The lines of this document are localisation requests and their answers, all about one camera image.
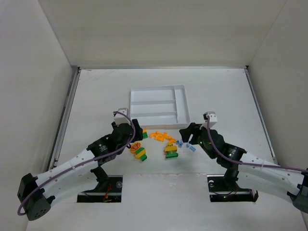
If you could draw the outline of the flower lego stack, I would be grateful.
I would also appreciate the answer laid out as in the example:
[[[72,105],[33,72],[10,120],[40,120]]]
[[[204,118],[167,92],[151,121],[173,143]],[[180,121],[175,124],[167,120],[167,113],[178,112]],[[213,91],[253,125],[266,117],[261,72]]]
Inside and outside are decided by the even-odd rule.
[[[140,142],[135,142],[131,145],[130,152],[134,154],[135,158],[144,161],[147,159],[146,149],[142,147]]]

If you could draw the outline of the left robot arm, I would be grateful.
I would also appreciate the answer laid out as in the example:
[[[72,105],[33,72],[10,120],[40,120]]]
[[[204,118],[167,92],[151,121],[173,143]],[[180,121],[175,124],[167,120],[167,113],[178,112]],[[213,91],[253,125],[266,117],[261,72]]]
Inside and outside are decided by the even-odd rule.
[[[90,144],[65,163],[36,176],[28,173],[21,178],[17,192],[19,216],[34,221],[46,215],[52,206],[79,192],[93,190],[109,179],[102,165],[121,155],[131,143],[143,139],[137,119],[116,125],[112,133]]]

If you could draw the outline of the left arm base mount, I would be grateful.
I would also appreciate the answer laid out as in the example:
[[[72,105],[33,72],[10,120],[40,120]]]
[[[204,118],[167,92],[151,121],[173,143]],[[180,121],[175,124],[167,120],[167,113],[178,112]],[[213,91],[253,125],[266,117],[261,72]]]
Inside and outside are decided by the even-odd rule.
[[[77,203],[121,203],[123,176],[110,175],[106,182],[77,195]]]

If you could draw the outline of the small green lego brick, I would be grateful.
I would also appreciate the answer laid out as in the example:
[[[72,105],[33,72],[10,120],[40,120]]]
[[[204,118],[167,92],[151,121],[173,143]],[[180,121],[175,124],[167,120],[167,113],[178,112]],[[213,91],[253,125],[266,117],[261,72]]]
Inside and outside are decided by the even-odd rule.
[[[142,131],[142,135],[143,135],[143,139],[148,138],[148,134],[147,134],[147,130],[146,130],[146,129],[144,129],[144,130]]]

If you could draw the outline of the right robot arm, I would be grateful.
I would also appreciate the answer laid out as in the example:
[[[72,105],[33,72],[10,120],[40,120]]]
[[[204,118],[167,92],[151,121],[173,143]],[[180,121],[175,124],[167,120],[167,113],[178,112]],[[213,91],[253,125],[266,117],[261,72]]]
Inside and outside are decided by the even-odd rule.
[[[198,144],[204,152],[226,169],[225,181],[240,188],[261,191],[308,211],[308,171],[284,167],[250,154],[224,141],[216,130],[191,123],[179,133],[184,142]]]

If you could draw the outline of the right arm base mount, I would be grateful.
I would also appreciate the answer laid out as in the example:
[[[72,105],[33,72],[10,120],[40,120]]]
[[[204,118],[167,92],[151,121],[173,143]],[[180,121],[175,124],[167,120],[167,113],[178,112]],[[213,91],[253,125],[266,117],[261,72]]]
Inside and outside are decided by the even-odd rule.
[[[209,199],[212,203],[256,202],[258,192],[226,183],[223,175],[207,175]]]

